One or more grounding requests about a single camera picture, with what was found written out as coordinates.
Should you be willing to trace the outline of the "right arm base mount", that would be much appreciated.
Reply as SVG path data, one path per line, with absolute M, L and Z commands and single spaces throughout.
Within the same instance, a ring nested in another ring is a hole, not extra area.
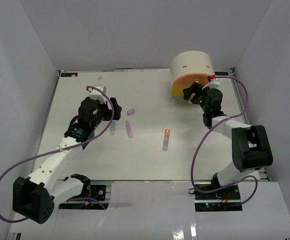
M 243 210 L 238 186 L 203 194 L 190 188 L 188 193 L 194 197 L 196 212 L 240 212 Z

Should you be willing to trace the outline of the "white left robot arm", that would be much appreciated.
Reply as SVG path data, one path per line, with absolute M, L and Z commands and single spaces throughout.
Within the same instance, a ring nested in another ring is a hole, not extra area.
M 90 196 L 91 180 L 74 173 L 60 184 L 57 180 L 66 167 L 95 136 L 95 129 L 102 121 L 119 120 L 122 107 L 116 98 L 110 98 L 113 108 L 106 101 L 86 97 L 72 118 L 56 153 L 51 154 L 26 178 L 18 177 L 13 183 L 12 208 L 15 212 L 38 223 L 45 223 L 59 204 L 71 199 L 84 200 Z

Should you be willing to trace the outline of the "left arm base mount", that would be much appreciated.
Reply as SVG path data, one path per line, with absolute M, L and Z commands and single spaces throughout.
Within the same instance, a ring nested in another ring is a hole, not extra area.
M 111 198 L 111 185 L 105 184 L 90 184 L 87 187 L 86 197 L 93 198 L 101 203 L 99 205 L 96 201 L 90 199 L 66 201 L 59 205 L 60 210 L 106 210 L 109 206 Z

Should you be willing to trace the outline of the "orange highlighter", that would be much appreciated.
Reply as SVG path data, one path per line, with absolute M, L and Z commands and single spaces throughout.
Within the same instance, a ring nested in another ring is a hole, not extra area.
M 163 145 L 162 145 L 162 150 L 167 151 L 168 146 L 169 146 L 169 138 L 170 138 L 170 129 L 166 129 L 164 132 L 164 139 L 163 139 Z

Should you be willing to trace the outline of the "orange top drawer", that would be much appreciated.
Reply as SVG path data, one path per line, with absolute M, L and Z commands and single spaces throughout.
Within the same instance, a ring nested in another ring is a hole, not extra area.
M 200 85 L 206 85 L 209 83 L 207 73 L 188 73 L 178 77 L 173 86 L 191 86 L 194 82 L 198 82 Z

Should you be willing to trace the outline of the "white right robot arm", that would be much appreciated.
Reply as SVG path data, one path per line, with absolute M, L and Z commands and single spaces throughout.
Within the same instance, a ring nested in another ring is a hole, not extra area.
M 194 82 L 183 90 L 183 98 L 203 110 L 203 123 L 208 134 L 216 131 L 231 140 L 232 161 L 214 174 L 209 185 L 193 187 L 196 192 L 210 194 L 221 200 L 229 193 L 229 186 L 245 180 L 250 173 L 273 164 L 273 154 L 263 125 L 249 125 L 236 121 L 222 111 L 223 93 Z

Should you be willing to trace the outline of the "yellow drawer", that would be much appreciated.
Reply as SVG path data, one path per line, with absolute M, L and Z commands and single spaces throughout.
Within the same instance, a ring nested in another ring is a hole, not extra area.
M 171 87 L 171 95 L 173 97 L 183 97 L 184 96 L 184 92 L 183 90 L 186 88 L 185 85 L 173 85 Z

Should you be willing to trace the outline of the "grey bottom drawer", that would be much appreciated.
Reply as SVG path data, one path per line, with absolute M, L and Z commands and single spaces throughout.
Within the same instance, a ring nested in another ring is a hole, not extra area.
M 179 96 L 173 95 L 172 100 L 173 100 L 174 104 L 178 104 L 178 105 L 188 105 L 189 104 L 188 100 L 184 100 L 183 95 L 179 95 Z

